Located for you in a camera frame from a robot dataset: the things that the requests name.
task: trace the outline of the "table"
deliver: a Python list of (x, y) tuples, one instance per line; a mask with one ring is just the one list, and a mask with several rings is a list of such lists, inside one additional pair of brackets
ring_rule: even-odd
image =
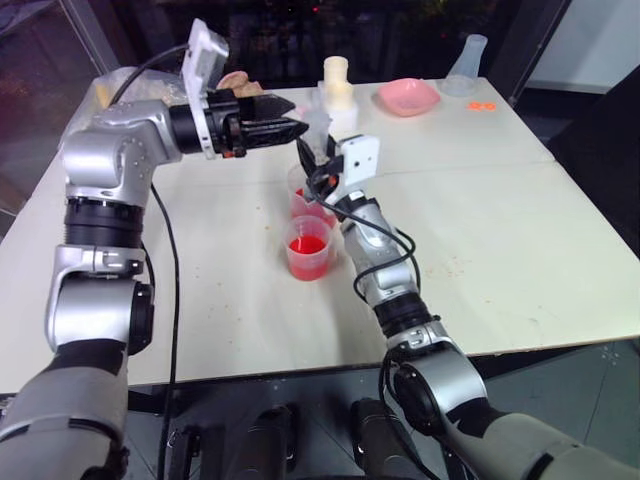
[[(470, 355), (578, 345), (640, 334), (640, 267), (551, 154), (486, 80), (471, 99), (395, 118), (377, 85), (358, 85), (361, 131), (381, 138), (367, 193), (418, 245), (423, 298)], [(277, 91), (298, 105), (308, 89)], [(469, 101), (492, 102), (474, 111)], [(282, 231), (294, 145), (244, 159), (191, 155), (156, 171), (182, 278), (178, 381), (379, 362), (384, 339), (352, 292), (340, 245), (329, 275), (288, 273)], [(0, 392), (50, 360), (43, 335), (54, 245), (63, 238), (64, 173), (54, 159), (0, 245)], [(154, 340), (129, 381), (168, 379), (173, 270), (153, 201), (144, 241), (157, 276)]]

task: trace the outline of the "pink plastic bowl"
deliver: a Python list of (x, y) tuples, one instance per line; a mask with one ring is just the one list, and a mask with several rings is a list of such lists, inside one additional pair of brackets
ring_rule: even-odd
[(428, 112), (440, 101), (438, 92), (415, 78), (401, 78), (385, 83), (378, 89), (378, 95), (391, 113), (401, 117)]

